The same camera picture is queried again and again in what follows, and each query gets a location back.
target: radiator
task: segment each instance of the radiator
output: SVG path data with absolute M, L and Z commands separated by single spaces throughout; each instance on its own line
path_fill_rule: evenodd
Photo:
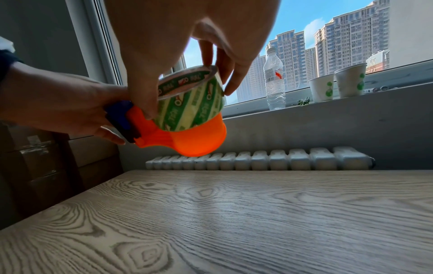
M 146 169 L 156 170 L 369 170 L 375 160 L 352 147 L 244 151 L 239 154 L 208 154 L 202 157 L 165 156 L 146 162 Z

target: sky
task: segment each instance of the sky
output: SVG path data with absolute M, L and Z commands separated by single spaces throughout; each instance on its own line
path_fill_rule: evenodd
M 281 0 L 276 22 L 260 51 L 260 55 L 266 54 L 266 44 L 275 39 L 277 34 L 293 29 L 295 32 L 305 31 L 305 47 L 311 48 L 314 46 L 314 33 L 325 23 L 328 23 L 335 16 L 361 9 L 371 2 L 372 0 Z M 200 48 L 194 39 L 190 39 L 184 56 L 187 67 L 203 64 Z M 236 102 L 235 93 L 227 98 L 228 104 Z

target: small plant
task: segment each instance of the small plant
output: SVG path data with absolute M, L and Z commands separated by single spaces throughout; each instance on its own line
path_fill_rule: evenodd
M 304 100 L 300 99 L 298 101 L 298 106 L 308 105 L 310 104 L 310 97 L 305 98 Z

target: roll of tape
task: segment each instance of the roll of tape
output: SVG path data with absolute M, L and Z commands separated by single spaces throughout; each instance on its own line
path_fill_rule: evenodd
M 158 85 L 158 117 L 165 131 L 182 131 L 201 125 L 221 112 L 222 81 L 216 66 L 198 66 L 169 75 Z

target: wood grain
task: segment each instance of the wood grain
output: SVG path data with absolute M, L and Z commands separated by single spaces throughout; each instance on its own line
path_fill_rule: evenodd
M 134 171 L 0 233 L 0 273 L 432 271 L 433 171 Z

